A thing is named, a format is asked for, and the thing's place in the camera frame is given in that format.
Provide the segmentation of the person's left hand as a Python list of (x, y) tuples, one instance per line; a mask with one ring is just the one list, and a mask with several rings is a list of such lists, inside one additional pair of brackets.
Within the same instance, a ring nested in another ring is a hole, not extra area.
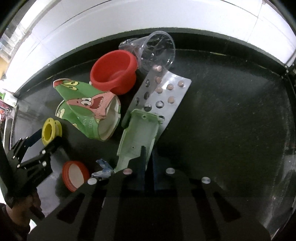
[(30, 224), (30, 220), (33, 215), (30, 208), (34, 207), (39, 211), (42, 211), (41, 200), (39, 194), (35, 191), (26, 198), (22, 198), (17, 201), (16, 204), (10, 208), (6, 205), (6, 211), (10, 219), (18, 226), (27, 227)]

